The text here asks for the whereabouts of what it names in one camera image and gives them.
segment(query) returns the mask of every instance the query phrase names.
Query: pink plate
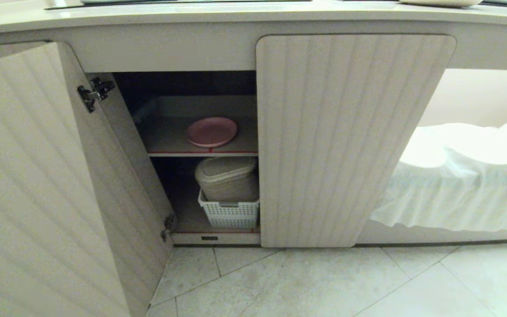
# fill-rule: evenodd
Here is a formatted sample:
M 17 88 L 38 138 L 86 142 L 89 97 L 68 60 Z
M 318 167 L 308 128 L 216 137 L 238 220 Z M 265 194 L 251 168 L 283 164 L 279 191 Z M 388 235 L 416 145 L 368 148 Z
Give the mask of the pink plate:
M 238 132 L 236 122 L 223 117 L 204 118 L 187 128 L 187 140 L 198 147 L 219 147 Z

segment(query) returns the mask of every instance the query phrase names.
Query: white cabinet door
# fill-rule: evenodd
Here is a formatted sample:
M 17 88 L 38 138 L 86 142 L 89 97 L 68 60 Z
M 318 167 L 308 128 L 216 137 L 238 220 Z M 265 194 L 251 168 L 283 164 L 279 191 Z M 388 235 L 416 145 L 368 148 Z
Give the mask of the white cabinet door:
M 396 34 L 259 40 L 262 246 L 356 243 L 455 44 Z
M 0 48 L 0 316 L 143 316 L 171 251 L 79 85 L 65 44 Z

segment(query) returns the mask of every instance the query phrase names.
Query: storage container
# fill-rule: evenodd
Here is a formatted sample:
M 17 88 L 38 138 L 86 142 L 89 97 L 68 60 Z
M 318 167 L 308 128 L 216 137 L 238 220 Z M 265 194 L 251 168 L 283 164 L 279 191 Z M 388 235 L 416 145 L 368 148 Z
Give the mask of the storage container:
M 195 179 L 209 201 L 247 202 L 259 197 L 255 157 L 213 157 L 201 161 Z
M 206 201 L 199 192 L 199 205 L 205 209 L 211 226 L 215 228 L 255 228 L 259 215 L 259 199 L 246 203 Z

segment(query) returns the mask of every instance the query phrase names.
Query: white plastic basket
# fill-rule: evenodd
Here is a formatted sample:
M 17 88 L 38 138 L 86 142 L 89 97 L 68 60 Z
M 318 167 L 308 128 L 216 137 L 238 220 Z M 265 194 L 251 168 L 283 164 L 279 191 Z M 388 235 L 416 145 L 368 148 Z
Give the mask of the white plastic basket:
M 209 222 L 215 228 L 255 228 L 259 215 L 259 199 L 250 203 L 220 203 L 206 201 L 199 191 L 199 205 L 205 209 Z

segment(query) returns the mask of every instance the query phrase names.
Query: tile floor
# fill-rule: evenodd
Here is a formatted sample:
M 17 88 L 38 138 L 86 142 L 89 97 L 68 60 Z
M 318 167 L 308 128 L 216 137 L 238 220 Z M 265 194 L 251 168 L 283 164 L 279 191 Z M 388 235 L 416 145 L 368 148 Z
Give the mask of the tile floor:
M 507 244 L 177 247 L 147 317 L 507 317 Z

